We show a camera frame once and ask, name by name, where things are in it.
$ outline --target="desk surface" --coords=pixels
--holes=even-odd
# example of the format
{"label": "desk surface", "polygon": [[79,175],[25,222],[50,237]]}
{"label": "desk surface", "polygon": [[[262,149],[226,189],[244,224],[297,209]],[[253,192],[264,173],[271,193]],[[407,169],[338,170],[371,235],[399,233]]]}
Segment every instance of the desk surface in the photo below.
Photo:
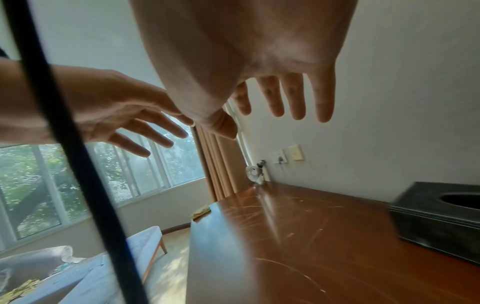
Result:
{"label": "desk surface", "polygon": [[210,207],[187,304],[480,303],[480,267],[400,241],[384,204],[267,183]]}

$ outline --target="hand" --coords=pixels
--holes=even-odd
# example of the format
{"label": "hand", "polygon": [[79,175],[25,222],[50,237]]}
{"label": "hand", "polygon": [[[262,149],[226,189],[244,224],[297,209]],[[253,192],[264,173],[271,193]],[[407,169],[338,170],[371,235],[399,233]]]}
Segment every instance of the hand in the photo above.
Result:
{"label": "hand", "polygon": [[178,108],[210,131],[234,138],[222,105],[251,111],[245,80],[255,77],[274,116],[306,114],[303,73],[319,121],[335,102],[335,61],[357,0],[130,0],[158,75]]}
{"label": "hand", "polygon": [[[19,63],[2,59],[0,65],[0,142],[55,142]],[[109,70],[52,66],[52,71],[85,142],[103,141],[147,157],[150,155],[147,149],[117,130],[125,128],[168,148],[173,142],[148,123],[157,124],[180,138],[188,136],[162,113],[187,125],[193,124],[163,89]]]}

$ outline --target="floor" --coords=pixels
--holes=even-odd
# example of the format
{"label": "floor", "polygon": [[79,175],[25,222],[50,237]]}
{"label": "floor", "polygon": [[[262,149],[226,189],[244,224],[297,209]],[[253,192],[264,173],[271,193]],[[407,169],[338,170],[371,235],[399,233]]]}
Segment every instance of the floor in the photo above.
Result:
{"label": "floor", "polygon": [[185,304],[190,228],[163,236],[168,254],[160,250],[145,286],[151,304]]}

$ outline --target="window sill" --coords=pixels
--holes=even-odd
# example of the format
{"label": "window sill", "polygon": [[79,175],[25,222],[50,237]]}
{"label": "window sill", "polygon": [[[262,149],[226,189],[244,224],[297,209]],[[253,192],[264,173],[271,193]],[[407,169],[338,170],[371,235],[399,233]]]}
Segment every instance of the window sill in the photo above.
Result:
{"label": "window sill", "polygon": [[[161,191],[151,191],[151,192],[147,192],[141,196],[137,196],[136,198],[131,198],[131,199],[128,199],[128,200],[125,200],[125,201],[122,201],[120,203],[117,203],[115,204],[115,209],[120,209],[120,208],[124,208],[126,206],[130,206],[130,205],[133,205],[133,204],[137,204],[137,203],[142,203],[143,201],[145,201],[147,198],[151,198],[152,196],[155,196],[155,195],[158,195],[158,194],[163,194],[163,193],[167,193],[169,191],[172,191],[172,190],[175,190],[175,189],[179,189],[179,188],[182,188],[182,187],[185,187],[191,183],[194,183],[194,182],[197,182],[197,181],[200,181],[202,179],[205,179],[205,177],[201,177],[201,178],[198,178],[198,179],[194,179],[194,180],[191,180],[191,181],[188,181],[186,183],[183,183],[183,184],[180,184],[180,185],[177,185],[177,186],[173,186],[171,188],[168,188],[168,189],[165,189],[165,190],[161,190]],[[49,228],[47,230],[44,230],[42,232],[38,232],[34,235],[31,235],[31,236],[27,236],[25,238],[22,238],[18,241],[16,241],[14,243],[14,245],[4,249],[4,250],[0,250],[0,254],[1,255],[4,255],[6,253],[8,253],[9,251],[13,251],[15,249],[18,249],[22,246],[25,246],[29,243],[32,243],[32,242],[35,242],[35,241],[38,241],[42,238],[45,238],[45,237],[48,237],[48,236],[51,236],[51,235],[54,235],[58,232],[61,232],[65,229],[68,229],[68,228],[71,228],[71,227],[74,227],[76,225],[79,225],[89,219],[91,219],[92,216],[91,215],[88,215],[88,216],[84,216],[82,218],[77,218],[77,219],[74,219],[72,221],[69,221],[68,224],[64,224],[64,225],[57,225],[55,227],[52,227],[52,228]]]}

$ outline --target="window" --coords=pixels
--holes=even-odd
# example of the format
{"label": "window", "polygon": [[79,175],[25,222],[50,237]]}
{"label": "window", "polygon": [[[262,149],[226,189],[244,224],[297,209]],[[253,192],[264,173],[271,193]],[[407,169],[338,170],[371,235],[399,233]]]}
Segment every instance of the window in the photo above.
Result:
{"label": "window", "polygon": [[[182,127],[189,133],[187,139],[154,126],[175,142],[171,149],[123,130],[152,152],[149,158],[106,143],[87,144],[112,201],[125,204],[204,176],[190,127]],[[0,250],[88,215],[60,145],[0,148]]]}

